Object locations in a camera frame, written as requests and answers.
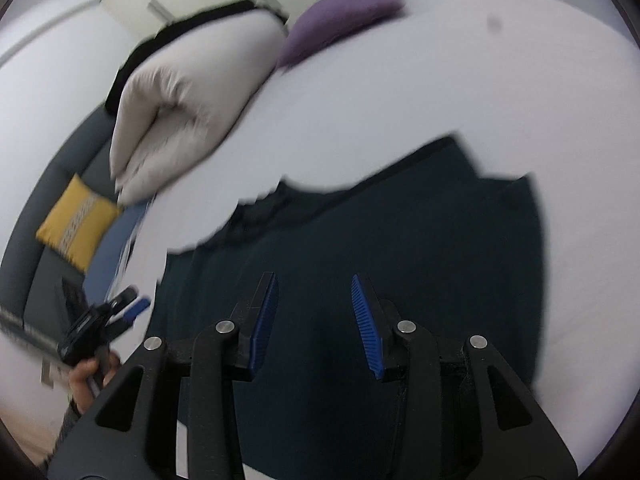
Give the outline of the person's left forearm dark sleeve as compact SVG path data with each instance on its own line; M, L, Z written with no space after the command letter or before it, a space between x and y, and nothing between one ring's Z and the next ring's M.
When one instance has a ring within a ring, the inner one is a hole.
M71 400L63 417L62 426L58 433L58 437L55 440L53 450L38 466L45 476L48 474L50 463L54 459L55 454L58 452L58 449L64 443L70 432L75 428L79 419L81 419L81 412L78 410L76 402Z

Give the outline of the person's left hand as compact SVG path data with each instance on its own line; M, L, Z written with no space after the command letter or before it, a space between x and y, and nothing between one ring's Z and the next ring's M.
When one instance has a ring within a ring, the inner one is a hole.
M102 387L106 387L107 384L113 379L120 367L119 355L115 352L111 352L108 355L108 370L103 374ZM96 358L80 361L69 373L68 373L68 385L70 386L70 392L72 393L72 399L75 404L76 411L79 415L85 414L86 411L93 404L96 395L91 389L90 382L93 380L96 373L100 370L100 363Z

